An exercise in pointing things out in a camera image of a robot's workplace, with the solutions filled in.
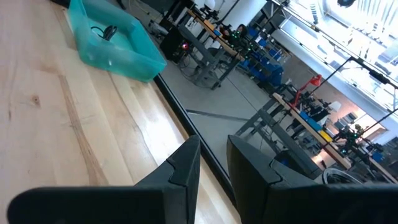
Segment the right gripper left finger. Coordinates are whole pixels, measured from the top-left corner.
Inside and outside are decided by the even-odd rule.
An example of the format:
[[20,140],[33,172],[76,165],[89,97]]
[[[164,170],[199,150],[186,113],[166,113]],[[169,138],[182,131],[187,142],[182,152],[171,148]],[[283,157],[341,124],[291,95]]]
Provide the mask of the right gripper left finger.
[[190,136],[136,185],[39,187],[14,197],[9,223],[194,223],[200,139]]

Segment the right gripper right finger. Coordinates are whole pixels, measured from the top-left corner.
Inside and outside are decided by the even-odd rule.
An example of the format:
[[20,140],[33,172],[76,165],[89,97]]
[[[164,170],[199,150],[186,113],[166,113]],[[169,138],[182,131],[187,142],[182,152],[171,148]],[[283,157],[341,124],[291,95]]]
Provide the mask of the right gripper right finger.
[[243,223],[397,223],[396,184],[319,184],[233,135],[226,154]]

